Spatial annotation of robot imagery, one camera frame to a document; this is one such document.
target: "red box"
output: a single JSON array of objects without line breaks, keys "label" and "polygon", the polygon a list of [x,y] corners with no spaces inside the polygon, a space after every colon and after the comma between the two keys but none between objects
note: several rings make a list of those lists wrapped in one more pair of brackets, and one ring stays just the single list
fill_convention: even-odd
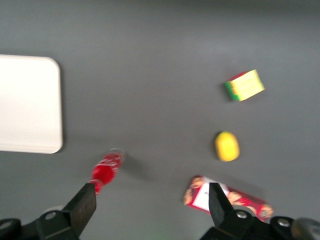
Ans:
[{"label": "red box", "polygon": [[255,216],[263,222],[268,222],[274,213],[273,208],[264,200],[201,175],[192,178],[190,187],[184,194],[184,205],[210,214],[209,183],[219,183],[224,194],[235,209],[239,208],[237,206],[247,207],[248,212],[254,213]]}]

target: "white plate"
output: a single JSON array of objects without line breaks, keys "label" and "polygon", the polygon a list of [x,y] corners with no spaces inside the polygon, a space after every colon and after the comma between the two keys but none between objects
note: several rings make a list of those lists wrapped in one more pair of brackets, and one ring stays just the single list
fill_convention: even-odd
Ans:
[{"label": "white plate", "polygon": [[0,55],[0,151],[53,154],[62,144],[58,64]]}]

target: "red plastic bottle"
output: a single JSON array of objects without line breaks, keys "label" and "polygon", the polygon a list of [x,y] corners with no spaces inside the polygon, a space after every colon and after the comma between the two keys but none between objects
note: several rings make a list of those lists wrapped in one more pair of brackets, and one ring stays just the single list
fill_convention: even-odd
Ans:
[{"label": "red plastic bottle", "polygon": [[100,193],[104,185],[115,178],[124,159],[125,152],[119,148],[113,148],[107,152],[103,160],[95,165],[89,183],[95,185],[96,195]]}]

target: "yellow ball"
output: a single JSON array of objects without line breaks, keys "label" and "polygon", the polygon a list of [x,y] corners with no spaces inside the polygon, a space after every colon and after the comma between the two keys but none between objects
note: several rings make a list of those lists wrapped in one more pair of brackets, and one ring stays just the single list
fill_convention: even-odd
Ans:
[{"label": "yellow ball", "polygon": [[231,132],[223,131],[219,133],[215,138],[214,144],[220,160],[229,162],[239,157],[240,150],[238,140]]}]

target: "small box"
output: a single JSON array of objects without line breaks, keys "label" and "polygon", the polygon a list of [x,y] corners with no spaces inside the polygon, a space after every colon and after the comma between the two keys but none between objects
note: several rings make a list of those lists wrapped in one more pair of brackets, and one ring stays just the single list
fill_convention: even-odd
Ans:
[{"label": "small box", "polygon": [[224,84],[231,98],[235,101],[246,100],[265,89],[257,70],[242,72]]},{"label": "small box", "polygon": [[274,213],[273,208],[264,200],[201,175],[192,178],[190,187],[184,194],[184,205],[210,214],[209,183],[219,183],[224,194],[235,209],[237,206],[247,207],[250,209],[248,212],[254,213],[256,217],[263,222],[268,222]]}]

